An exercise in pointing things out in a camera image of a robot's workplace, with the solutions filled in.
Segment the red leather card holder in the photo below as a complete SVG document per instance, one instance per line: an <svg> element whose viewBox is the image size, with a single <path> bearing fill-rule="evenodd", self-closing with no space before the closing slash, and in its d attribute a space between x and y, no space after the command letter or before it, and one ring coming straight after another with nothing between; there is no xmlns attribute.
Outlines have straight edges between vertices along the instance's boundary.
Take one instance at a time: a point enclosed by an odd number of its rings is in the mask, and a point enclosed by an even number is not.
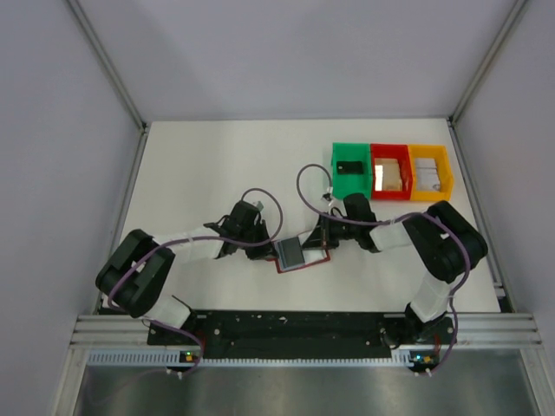
<svg viewBox="0 0 555 416"><path fill-rule="evenodd" d="M278 274L307 269L330 261L327 250L294 250L291 253L280 253L271 260Z"/></svg>

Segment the grey credit card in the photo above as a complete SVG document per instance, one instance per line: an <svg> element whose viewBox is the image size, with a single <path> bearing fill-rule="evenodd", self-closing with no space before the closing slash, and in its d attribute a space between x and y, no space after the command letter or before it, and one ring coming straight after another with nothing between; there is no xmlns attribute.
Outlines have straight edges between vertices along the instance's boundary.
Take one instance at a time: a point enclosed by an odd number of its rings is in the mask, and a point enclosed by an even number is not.
<svg viewBox="0 0 555 416"><path fill-rule="evenodd" d="M294 269L305 265L303 249L298 237L281 239L276 242L278 263L282 270Z"/></svg>

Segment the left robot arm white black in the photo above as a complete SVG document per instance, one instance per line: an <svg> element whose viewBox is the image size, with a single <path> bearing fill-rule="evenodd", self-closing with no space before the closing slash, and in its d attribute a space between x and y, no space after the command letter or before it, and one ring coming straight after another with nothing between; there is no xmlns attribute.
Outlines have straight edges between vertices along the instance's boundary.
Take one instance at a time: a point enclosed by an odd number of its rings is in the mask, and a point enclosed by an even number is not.
<svg viewBox="0 0 555 416"><path fill-rule="evenodd" d="M193 317L193 310L176 296L162 293L173 263L220 259L237 250L243 250L251 260L275 257L262 210L259 202L241 200L219 221L170 237L178 242L172 247L165 247L161 237L141 229L130 231L98 273L95 285L135 319L183 328Z"/></svg>

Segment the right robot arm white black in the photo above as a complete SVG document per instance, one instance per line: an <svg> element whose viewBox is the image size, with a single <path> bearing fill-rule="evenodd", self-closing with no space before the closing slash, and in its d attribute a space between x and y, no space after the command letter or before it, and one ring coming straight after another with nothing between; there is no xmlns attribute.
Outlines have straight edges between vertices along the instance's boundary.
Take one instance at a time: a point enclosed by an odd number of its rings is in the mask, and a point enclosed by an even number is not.
<svg viewBox="0 0 555 416"><path fill-rule="evenodd" d="M485 238L446 200L424 212L379 222L361 193L343 200L344 214L321 212L304 250L334 250L354 240L371 253L412 246L426 268L419 289L404 310L404 324L390 336L396 343L424 341L445 319L447 306L470 270L488 253Z"/></svg>

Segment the black card in green bin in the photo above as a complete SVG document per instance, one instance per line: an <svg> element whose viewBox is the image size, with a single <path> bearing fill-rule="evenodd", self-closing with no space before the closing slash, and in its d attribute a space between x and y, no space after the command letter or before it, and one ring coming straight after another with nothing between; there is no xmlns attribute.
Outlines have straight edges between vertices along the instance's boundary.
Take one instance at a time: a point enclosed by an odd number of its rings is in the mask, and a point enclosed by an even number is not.
<svg viewBox="0 0 555 416"><path fill-rule="evenodd" d="M339 175L363 175L364 164L361 161L337 161L336 171Z"/></svg>

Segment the gold card in red bin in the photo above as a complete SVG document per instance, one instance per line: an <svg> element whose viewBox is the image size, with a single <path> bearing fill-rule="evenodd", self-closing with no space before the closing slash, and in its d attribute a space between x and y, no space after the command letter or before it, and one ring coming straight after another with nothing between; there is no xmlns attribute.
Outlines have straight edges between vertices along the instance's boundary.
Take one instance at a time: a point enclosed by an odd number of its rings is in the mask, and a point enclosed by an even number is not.
<svg viewBox="0 0 555 416"><path fill-rule="evenodd" d="M400 192L402 190L401 168L397 159L375 159L374 170L377 192Z"/></svg>

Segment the white cards in yellow bin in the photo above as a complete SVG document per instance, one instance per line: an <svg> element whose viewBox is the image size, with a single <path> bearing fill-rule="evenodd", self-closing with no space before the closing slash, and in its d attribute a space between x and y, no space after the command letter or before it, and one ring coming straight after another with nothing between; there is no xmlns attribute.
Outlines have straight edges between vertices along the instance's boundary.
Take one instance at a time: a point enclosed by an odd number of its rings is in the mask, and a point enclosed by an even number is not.
<svg viewBox="0 0 555 416"><path fill-rule="evenodd" d="M441 180L435 159L416 158L415 176L417 191L439 192L441 190Z"/></svg>

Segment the green storage bin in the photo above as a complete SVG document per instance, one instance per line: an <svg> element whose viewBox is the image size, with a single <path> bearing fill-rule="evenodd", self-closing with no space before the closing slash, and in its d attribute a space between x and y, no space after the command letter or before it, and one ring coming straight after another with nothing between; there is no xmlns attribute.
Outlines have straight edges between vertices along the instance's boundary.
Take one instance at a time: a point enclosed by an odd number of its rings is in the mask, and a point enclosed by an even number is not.
<svg viewBox="0 0 555 416"><path fill-rule="evenodd" d="M335 198L345 199L355 193L370 198L373 184L370 144L335 142L331 167Z"/></svg>

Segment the red storage bin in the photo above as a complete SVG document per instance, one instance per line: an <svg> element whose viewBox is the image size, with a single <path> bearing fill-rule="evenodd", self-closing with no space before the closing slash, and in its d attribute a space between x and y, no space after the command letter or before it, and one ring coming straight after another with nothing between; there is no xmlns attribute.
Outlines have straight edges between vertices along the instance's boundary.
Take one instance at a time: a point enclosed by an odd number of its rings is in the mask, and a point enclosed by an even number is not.
<svg viewBox="0 0 555 416"><path fill-rule="evenodd" d="M374 175L371 198L374 200L410 200L413 173L407 145L370 145Z"/></svg>

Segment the yellow storage bin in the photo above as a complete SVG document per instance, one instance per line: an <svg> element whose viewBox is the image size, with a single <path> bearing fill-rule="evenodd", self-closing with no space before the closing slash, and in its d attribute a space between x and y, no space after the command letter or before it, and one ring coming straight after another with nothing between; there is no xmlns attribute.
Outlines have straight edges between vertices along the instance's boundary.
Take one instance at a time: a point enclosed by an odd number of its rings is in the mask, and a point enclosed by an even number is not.
<svg viewBox="0 0 555 416"><path fill-rule="evenodd" d="M444 146L409 145L413 173L411 201L437 202L449 200L454 177Z"/></svg>

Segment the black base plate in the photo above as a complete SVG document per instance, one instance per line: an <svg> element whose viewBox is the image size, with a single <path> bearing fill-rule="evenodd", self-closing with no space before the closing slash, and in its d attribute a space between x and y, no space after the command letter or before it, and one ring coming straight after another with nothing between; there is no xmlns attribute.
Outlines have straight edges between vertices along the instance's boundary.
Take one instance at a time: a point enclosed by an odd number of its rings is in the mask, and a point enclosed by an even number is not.
<svg viewBox="0 0 555 416"><path fill-rule="evenodd" d="M434 348L454 335L444 315L419 323L411 314L197 309L183 329L207 359L389 358L401 346Z"/></svg>

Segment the front aluminium rail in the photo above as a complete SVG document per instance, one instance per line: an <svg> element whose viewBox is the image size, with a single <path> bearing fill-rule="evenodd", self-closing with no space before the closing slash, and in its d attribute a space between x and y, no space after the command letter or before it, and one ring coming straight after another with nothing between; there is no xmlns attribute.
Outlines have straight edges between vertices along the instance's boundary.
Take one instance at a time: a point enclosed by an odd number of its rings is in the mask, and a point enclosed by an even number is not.
<svg viewBox="0 0 555 416"><path fill-rule="evenodd" d="M459 313L458 349L541 348L536 322L525 313ZM147 327L123 315L80 315L71 348L144 348Z"/></svg>

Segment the aluminium frame rail right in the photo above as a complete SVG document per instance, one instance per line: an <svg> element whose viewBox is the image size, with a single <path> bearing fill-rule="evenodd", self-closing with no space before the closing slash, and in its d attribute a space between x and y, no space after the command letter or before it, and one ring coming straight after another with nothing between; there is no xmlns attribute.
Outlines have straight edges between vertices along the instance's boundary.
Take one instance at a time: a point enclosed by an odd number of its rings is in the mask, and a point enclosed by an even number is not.
<svg viewBox="0 0 555 416"><path fill-rule="evenodd" d="M512 306L541 344L522 351L554 412L554 4L517 1L453 114L456 142Z"/></svg>

